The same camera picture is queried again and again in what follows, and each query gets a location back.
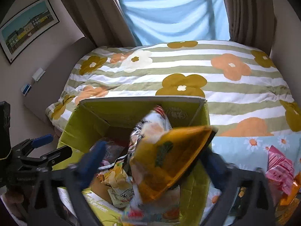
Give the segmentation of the pink striped snack bag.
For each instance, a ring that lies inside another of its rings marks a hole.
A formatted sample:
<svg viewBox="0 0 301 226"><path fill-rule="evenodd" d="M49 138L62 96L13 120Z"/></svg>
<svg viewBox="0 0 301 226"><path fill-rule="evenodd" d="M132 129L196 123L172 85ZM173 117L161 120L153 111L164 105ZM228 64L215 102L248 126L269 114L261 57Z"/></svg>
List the pink striped snack bag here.
<svg viewBox="0 0 301 226"><path fill-rule="evenodd" d="M268 169L266 177L277 190L291 194L294 180L294 163L285 157L276 147L270 146L268 151Z"/></svg>

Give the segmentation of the orange yellow snack bag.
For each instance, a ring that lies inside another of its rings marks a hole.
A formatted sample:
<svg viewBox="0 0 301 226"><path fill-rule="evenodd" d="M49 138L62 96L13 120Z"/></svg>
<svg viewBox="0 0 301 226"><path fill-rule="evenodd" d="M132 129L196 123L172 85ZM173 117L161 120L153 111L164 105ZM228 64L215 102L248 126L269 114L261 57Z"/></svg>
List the orange yellow snack bag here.
<svg viewBox="0 0 301 226"><path fill-rule="evenodd" d="M130 158L142 203L156 201L176 184L216 132L212 126L181 127L142 138Z"/></svg>

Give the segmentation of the green cardboard box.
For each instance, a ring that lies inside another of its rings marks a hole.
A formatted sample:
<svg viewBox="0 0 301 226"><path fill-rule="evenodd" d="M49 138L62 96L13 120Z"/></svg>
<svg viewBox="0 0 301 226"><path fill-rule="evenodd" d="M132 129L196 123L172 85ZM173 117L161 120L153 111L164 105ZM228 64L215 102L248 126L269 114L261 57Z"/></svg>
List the green cardboard box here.
<svg viewBox="0 0 301 226"><path fill-rule="evenodd" d="M59 139L58 147L67 145L72 156L54 166L55 170L78 162L108 132L127 137L127 132L156 105L165 111L173 128L209 125L207 101L199 96L131 96L82 100L73 111ZM180 225L199 225L209 189L209 178L196 162L181 182Z"/></svg>

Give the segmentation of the cream orange snack bag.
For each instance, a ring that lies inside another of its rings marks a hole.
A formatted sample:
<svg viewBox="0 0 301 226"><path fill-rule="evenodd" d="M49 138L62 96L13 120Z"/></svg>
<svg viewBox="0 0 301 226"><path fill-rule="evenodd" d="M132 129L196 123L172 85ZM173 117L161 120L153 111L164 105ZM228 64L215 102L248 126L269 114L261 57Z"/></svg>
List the cream orange snack bag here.
<svg viewBox="0 0 301 226"><path fill-rule="evenodd" d="M300 205L297 195L300 190L300 172L294 177L289 195L283 194L275 211L275 218L278 225L285 225L291 219L293 213Z"/></svg>

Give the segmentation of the light blue daisy tablecloth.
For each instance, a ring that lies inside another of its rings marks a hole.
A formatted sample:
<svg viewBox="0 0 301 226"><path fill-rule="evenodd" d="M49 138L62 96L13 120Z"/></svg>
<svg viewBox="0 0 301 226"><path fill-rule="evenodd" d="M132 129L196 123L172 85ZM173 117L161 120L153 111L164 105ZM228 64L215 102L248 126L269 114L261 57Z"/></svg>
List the light blue daisy tablecloth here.
<svg viewBox="0 0 301 226"><path fill-rule="evenodd" d="M219 154L225 162L233 163L239 169L253 171L259 167L266 173L268 169L268 151L272 145L294 163L294 176L296 176L300 172L300 134L298 133L260 137L215 137L212 143L212 151ZM237 189L237 197L224 225L231 225L234 223L235 217L241 215L241 203L247 191L248 189L243 187ZM201 221L213 209L220 195L221 191L210 183Z"/></svg>

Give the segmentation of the grey bed headboard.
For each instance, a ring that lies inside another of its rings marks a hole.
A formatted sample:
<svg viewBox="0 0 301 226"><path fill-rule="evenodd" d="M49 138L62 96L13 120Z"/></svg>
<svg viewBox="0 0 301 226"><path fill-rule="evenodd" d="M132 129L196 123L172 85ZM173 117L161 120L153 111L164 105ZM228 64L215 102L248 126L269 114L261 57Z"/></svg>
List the grey bed headboard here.
<svg viewBox="0 0 301 226"><path fill-rule="evenodd" d="M54 127L46 115L46 108L59 99L75 64L93 49L94 44L85 37L66 47L24 97L24 106L47 126Z"/></svg>

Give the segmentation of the blue white box on headboard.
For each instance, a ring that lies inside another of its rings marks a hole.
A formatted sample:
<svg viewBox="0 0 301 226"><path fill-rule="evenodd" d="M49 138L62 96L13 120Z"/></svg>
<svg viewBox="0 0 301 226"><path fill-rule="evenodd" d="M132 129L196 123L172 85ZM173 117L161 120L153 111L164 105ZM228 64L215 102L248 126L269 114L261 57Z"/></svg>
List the blue white box on headboard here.
<svg viewBox="0 0 301 226"><path fill-rule="evenodd" d="M21 92L22 92L23 96L26 96L28 94L28 92L31 90L31 88L32 88L31 84L26 84L26 85L22 86Z"/></svg>

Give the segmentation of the floral striped quilt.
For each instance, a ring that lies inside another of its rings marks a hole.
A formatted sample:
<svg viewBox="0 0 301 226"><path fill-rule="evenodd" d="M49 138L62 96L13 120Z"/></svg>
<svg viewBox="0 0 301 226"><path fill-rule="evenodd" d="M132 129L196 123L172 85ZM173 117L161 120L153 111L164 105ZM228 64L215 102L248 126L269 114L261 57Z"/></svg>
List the floral striped quilt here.
<svg viewBox="0 0 301 226"><path fill-rule="evenodd" d="M59 99L45 113L63 130L86 98L201 96L221 136L300 132L300 107L270 57L219 40L98 47L72 67Z"/></svg>

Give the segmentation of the framed landscape picture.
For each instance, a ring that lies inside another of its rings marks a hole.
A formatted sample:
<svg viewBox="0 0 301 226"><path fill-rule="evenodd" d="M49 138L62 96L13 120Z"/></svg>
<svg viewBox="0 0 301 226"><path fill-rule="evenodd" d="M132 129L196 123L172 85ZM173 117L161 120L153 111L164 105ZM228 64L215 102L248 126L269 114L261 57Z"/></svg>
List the framed landscape picture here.
<svg viewBox="0 0 301 226"><path fill-rule="evenodd" d="M59 22L49 0L37 0L11 17L1 26L1 49L8 63Z"/></svg>

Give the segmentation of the left beige curtain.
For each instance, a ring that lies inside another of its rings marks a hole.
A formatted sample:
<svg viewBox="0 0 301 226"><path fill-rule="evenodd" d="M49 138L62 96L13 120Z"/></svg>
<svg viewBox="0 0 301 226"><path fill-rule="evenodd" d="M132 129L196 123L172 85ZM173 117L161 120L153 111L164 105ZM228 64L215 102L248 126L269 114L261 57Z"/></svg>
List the left beige curtain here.
<svg viewBox="0 0 301 226"><path fill-rule="evenodd" d="M80 31L95 46L135 47L118 0L61 0Z"/></svg>

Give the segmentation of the beige curtain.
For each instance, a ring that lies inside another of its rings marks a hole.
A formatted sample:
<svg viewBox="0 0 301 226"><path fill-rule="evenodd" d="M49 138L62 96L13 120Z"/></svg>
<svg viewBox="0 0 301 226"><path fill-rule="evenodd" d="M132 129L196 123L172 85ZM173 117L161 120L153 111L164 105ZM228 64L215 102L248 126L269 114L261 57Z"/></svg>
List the beige curtain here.
<svg viewBox="0 0 301 226"><path fill-rule="evenodd" d="M61 0L80 31L95 46L135 47L118 0Z"/></svg>
<svg viewBox="0 0 301 226"><path fill-rule="evenodd" d="M224 0L230 40L270 54L274 42L273 0Z"/></svg>

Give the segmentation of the right beige curtain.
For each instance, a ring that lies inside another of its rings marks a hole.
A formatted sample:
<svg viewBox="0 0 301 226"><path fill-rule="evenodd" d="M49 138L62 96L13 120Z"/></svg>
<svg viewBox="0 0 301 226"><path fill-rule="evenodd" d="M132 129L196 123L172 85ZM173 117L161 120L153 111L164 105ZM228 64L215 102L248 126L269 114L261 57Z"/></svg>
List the right beige curtain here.
<svg viewBox="0 0 301 226"><path fill-rule="evenodd" d="M274 42L273 0L224 0L230 40L270 54Z"/></svg>

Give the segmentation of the blue window cloth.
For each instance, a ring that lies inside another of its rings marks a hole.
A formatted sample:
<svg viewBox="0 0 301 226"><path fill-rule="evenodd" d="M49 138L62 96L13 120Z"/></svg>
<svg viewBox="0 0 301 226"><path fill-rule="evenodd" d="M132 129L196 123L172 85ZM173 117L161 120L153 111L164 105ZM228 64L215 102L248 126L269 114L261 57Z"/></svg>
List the blue window cloth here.
<svg viewBox="0 0 301 226"><path fill-rule="evenodd" d="M119 0L138 45L230 39L224 0Z"/></svg>

